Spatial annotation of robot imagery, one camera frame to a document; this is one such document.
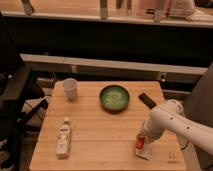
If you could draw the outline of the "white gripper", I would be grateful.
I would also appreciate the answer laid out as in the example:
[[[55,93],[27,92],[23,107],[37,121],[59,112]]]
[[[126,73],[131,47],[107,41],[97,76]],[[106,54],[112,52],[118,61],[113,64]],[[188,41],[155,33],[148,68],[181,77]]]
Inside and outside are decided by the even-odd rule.
[[[137,134],[137,138],[144,138],[146,143],[153,143],[154,141],[161,138],[163,131],[150,123],[144,121],[141,125],[140,131]]]

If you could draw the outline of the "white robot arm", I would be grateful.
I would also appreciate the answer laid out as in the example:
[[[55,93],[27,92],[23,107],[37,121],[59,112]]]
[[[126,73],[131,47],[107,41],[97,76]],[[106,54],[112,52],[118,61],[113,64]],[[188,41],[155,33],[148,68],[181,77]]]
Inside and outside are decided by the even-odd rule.
[[[213,155],[213,128],[189,120],[183,113],[183,105],[177,100],[167,100],[156,105],[142,123],[139,137],[146,137],[152,143],[160,139],[165,130],[169,130]]]

